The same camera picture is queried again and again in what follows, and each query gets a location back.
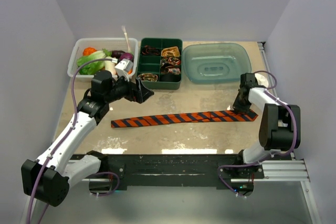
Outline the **orange navy striped tie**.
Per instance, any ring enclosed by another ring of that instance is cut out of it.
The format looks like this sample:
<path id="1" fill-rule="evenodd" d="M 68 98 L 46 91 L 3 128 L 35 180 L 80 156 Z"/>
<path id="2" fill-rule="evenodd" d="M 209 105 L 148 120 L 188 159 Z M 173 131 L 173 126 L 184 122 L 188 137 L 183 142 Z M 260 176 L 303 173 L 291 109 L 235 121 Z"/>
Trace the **orange navy striped tie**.
<path id="1" fill-rule="evenodd" d="M 207 111 L 193 113 L 147 115 L 111 121 L 111 128 L 146 127 L 179 123 L 208 123 L 208 122 L 253 122 L 258 114 L 253 110 L 247 113 L 234 110 Z"/>

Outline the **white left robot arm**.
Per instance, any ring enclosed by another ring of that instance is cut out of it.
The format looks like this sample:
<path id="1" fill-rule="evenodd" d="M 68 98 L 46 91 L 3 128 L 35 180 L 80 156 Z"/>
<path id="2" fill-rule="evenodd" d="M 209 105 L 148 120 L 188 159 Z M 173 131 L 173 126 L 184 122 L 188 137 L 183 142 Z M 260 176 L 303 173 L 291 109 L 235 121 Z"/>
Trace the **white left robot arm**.
<path id="1" fill-rule="evenodd" d="M 75 103 L 75 112 L 67 127 L 35 161 L 28 159 L 23 163 L 24 193 L 57 207 L 69 189 L 82 179 L 91 175 L 105 177 L 110 169 L 108 157 L 102 153 L 90 151 L 78 164 L 68 162 L 80 143 L 109 112 L 110 103 L 123 98 L 143 103 L 153 95 L 140 78 L 131 82 L 124 76 L 114 80 L 106 70 L 96 73 L 83 99 Z"/>

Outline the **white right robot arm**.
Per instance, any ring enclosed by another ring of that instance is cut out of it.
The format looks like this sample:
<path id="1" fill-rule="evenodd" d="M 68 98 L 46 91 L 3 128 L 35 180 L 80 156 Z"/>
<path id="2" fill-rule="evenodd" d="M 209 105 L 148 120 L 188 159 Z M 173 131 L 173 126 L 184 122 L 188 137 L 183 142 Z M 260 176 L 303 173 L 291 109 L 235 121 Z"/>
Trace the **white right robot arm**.
<path id="1" fill-rule="evenodd" d="M 301 143 L 300 107 L 287 104 L 260 85 L 255 73 L 240 76 L 238 95 L 233 109 L 239 115 L 250 116 L 255 105 L 262 112 L 257 142 L 242 151 L 242 161 L 234 165 L 234 173 L 246 178 L 257 165 L 275 155 L 287 156 Z"/>

